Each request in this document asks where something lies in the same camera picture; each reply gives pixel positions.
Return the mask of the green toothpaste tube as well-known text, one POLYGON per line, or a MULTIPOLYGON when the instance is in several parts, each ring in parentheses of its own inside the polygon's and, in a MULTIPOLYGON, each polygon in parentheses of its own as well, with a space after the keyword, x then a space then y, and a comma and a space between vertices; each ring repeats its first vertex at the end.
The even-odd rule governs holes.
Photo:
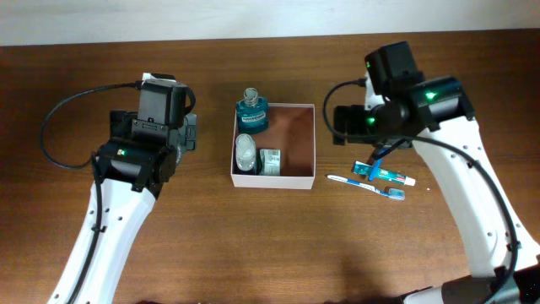
MULTIPOLYGON (((353 167, 353 173, 359 176, 365 176, 368 180, 368 175, 372 169, 371 165, 365 164, 363 162, 356 161, 353 167)), ((388 171, 380 168, 379 175, 376 179, 380 179, 387 182, 395 182, 405 186, 414 186, 416 180, 410 176, 405 176, 401 173, 395 171, 388 171)))

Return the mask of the teal mouthwash bottle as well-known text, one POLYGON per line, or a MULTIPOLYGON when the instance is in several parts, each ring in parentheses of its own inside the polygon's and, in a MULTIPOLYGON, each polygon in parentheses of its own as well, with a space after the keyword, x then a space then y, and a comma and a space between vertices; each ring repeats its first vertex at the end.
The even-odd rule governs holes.
POLYGON ((268 101, 255 88, 247 88, 236 103, 236 122, 240 133, 255 134, 267 130, 268 101))

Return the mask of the blue disposable razor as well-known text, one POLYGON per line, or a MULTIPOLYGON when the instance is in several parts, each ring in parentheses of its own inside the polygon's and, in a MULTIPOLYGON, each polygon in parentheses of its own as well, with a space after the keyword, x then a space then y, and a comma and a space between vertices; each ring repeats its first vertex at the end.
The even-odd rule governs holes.
POLYGON ((385 157, 387 149, 375 148, 370 156, 371 161, 371 172, 368 175, 368 181, 373 182, 379 175, 379 170, 381 168, 381 163, 385 157))

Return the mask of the blue white toothbrush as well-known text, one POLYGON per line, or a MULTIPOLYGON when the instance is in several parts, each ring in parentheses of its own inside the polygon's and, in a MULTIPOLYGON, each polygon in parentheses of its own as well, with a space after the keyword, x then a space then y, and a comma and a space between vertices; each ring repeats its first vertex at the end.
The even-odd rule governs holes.
POLYGON ((405 193, 404 193, 403 190, 400 190, 400 189, 388 188, 385 191, 381 191, 380 189, 376 188, 375 186, 372 186, 372 185, 369 185, 369 184, 366 184, 366 183, 362 183, 362 182, 358 182, 358 181, 355 181, 355 180, 352 180, 352 179, 348 179, 348 178, 345 178, 345 177, 342 177, 342 176, 327 175, 327 178, 332 180, 332 181, 335 181, 335 182, 341 182, 341 183, 345 183, 345 184, 348 184, 348 185, 351 185, 351 186, 363 188, 365 190, 371 191, 373 193, 379 194, 379 195, 381 195, 383 197, 386 197, 386 198, 389 198, 389 199, 399 200, 399 201, 403 201, 405 199, 405 193))

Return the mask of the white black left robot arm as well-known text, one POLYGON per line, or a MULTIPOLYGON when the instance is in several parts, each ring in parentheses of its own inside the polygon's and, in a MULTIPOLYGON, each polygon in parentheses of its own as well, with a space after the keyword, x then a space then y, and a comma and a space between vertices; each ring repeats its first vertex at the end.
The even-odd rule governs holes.
POLYGON ((51 303, 112 302, 127 256, 163 186, 196 148, 196 97, 169 74, 144 73, 137 111, 113 110, 110 137, 87 160, 93 172, 81 230, 51 303))

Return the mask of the green white soap packet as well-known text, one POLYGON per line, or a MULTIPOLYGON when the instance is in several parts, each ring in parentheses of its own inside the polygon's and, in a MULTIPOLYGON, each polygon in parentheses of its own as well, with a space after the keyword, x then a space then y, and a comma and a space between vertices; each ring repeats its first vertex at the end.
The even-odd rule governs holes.
POLYGON ((281 174, 281 151, 279 149, 260 150, 262 176, 280 176, 281 174))

